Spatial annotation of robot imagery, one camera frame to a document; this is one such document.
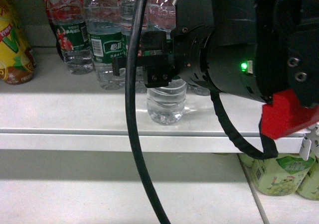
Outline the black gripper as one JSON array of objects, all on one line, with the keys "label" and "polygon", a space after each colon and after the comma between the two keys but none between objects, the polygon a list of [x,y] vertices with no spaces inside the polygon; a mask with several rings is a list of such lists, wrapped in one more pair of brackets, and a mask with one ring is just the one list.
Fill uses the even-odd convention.
[{"label": "black gripper", "polygon": [[142,32],[138,45],[137,67],[143,67],[143,79],[147,88],[168,86],[176,76],[191,86],[219,91],[213,83],[208,55],[214,26],[198,26],[182,33],[171,31],[171,39],[164,31]]}]

